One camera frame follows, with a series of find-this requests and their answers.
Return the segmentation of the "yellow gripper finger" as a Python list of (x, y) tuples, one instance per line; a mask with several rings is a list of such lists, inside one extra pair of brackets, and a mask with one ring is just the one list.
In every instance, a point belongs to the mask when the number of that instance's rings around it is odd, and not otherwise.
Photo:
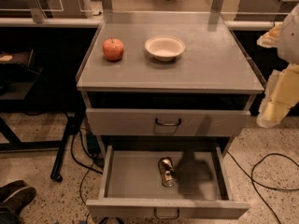
[(279, 34), (281, 31), (282, 24), (275, 25), (272, 29), (270, 29), (265, 34), (261, 35), (258, 40), (257, 44), (263, 48), (277, 48), (278, 41), (279, 41)]
[(299, 65), (290, 63), (283, 71), (274, 70), (268, 78), (259, 107), (257, 124), (272, 128), (299, 103)]

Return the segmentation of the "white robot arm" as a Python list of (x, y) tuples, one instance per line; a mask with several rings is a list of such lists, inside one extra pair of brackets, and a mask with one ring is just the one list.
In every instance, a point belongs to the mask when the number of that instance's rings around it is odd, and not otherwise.
[(277, 48), (278, 57), (288, 63), (284, 70), (274, 70), (268, 78), (256, 119), (259, 126), (272, 128), (299, 104), (299, 5), (283, 23), (261, 35), (257, 44), (264, 48)]

